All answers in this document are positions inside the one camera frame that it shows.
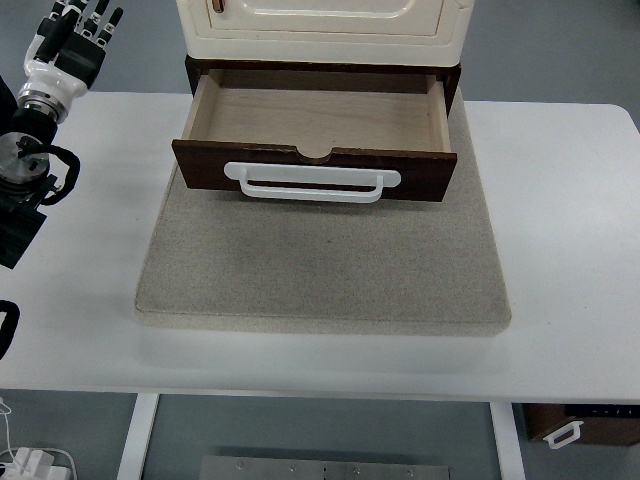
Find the gray floor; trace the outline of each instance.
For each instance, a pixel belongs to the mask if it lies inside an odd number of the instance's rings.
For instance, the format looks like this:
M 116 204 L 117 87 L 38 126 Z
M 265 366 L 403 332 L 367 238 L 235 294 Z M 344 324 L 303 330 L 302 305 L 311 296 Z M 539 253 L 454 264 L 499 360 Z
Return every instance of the gray floor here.
M 136 396 L 114 393 L 0 391 L 11 407 L 11 446 L 57 448 L 69 452 L 81 480 L 115 480 Z M 6 447 L 0 419 L 0 450 Z M 54 453 L 54 465 L 69 467 Z M 0 459 L 11 462 L 8 454 Z
M 24 52 L 52 3 L 0 0 L 0 74 L 14 92 L 25 80 Z M 94 89 L 186 93 L 185 46 L 174 1 L 113 4 L 125 8 L 125 17 Z M 461 85 L 467 100 L 613 103 L 640 125 L 639 53 L 638 0 L 478 0 L 462 55 Z M 23 425 L 44 440 L 37 433 L 41 421 L 29 417 Z M 574 446 L 550 452 L 524 438 L 522 448 L 531 480 L 625 479 L 640 472 L 639 448 Z
M 144 480 L 198 478 L 205 455 L 447 466 L 500 478 L 486 403 L 162 396 Z

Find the white power strip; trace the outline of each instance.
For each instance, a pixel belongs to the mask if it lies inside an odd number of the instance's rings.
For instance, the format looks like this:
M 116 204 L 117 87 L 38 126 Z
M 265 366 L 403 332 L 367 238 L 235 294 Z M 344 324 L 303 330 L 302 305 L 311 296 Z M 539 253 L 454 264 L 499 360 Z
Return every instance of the white power strip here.
M 71 476 L 68 468 L 54 467 L 53 455 L 42 450 L 19 448 L 15 460 L 5 467 L 0 480 L 69 480 Z

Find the white drawer handle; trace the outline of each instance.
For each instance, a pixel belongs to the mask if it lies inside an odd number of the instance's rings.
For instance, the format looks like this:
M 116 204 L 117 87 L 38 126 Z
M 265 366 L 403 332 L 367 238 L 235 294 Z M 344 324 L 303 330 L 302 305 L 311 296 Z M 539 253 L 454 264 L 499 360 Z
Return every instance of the white drawer handle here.
M 580 438 L 580 425 L 582 425 L 583 423 L 584 422 L 581 422 L 579 420 L 567 423 L 564 427 L 559 428 L 555 432 L 550 433 L 549 435 L 544 437 L 543 440 L 546 440 L 546 442 L 549 444 L 549 448 L 551 448 L 552 450 L 562 448 L 565 445 L 569 445 L 570 443 L 575 442 Z M 556 443 L 556 440 L 558 438 L 560 438 L 565 433 L 571 432 L 572 430 L 573 432 L 569 437 L 565 438 L 561 442 Z
M 373 203 L 380 199 L 384 187 L 395 187 L 400 183 L 400 174 L 395 170 L 365 168 L 229 162 L 224 166 L 224 173 L 232 180 L 239 180 L 240 188 L 249 197 L 312 200 L 316 202 Z M 269 187 L 251 185 L 249 181 L 368 186 L 375 187 L 375 189 L 369 192 L 358 192 Z

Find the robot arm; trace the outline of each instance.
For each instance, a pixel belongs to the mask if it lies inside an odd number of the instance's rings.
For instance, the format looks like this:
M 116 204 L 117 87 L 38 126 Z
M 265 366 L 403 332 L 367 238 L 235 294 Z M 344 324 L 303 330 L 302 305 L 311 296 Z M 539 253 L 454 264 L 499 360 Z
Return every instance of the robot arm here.
M 82 22 L 88 1 L 56 0 L 41 21 L 25 56 L 28 80 L 17 101 L 0 78 L 0 264 L 9 268 L 46 219 L 37 208 L 68 195 L 80 172 L 78 158 L 52 142 L 73 100 L 93 85 L 123 13 L 116 8 L 99 31 L 109 0 L 100 0 Z M 49 155 L 68 167 L 62 187 L 49 173 Z

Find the white handle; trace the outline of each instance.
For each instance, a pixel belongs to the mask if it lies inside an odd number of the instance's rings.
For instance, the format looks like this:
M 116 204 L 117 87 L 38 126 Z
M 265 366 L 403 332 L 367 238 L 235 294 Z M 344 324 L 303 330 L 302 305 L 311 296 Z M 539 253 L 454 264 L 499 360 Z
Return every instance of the white handle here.
M 395 170 L 372 170 L 366 168 L 229 162 L 224 166 L 224 173 L 232 180 L 239 180 L 240 188 L 249 197 L 312 200 L 316 202 L 373 203 L 380 199 L 384 187 L 395 187 L 400 183 L 400 174 Z M 313 183 L 317 185 L 369 186 L 375 187 L 375 189 L 369 192 L 358 192 L 268 187 L 251 185 L 249 183 L 251 180 L 280 183 Z
M 549 444 L 549 448 L 551 448 L 552 450 L 562 448 L 565 445 L 569 445 L 570 443 L 575 442 L 580 438 L 580 425 L 582 425 L 583 423 L 584 422 L 581 422 L 579 420 L 567 423 L 564 427 L 559 428 L 555 432 L 550 433 L 549 435 L 544 437 L 543 440 L 547 441 L 547 443 Z M 571 432 L 572 430 L 573 432 L 569 437 L 565 438 L 561 442 L 556 443 L 556 440 L 558 438 L 560 438 L 565 433 Z

